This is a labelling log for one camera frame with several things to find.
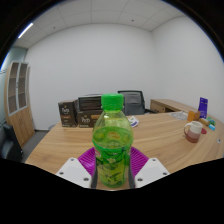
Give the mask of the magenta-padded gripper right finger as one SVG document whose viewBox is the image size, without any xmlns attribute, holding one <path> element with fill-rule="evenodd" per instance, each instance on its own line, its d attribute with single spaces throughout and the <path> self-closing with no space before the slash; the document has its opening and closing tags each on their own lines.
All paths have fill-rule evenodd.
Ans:
<svg viewBox="0 0 224 224">
<path fill-rule="evenodd" d="M 140 150 L 132 147 L 128 181 L 131 188 L 140 188 L 169 175 L 169 171 L 157 158 L 148 158 Z"/>
</svg>

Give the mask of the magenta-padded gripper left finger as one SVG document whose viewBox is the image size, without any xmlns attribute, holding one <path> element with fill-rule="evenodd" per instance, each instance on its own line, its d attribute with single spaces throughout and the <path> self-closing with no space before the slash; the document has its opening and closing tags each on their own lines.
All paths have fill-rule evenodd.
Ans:
<svg viewBox="0 0 224 224">
<path fill-rule="evenodd" d="M 98 173 L 94 148 L 88 149 L 78 158 L 69 158 L 56 175 L 81 187 L 95 188 Z"/>
</svg>

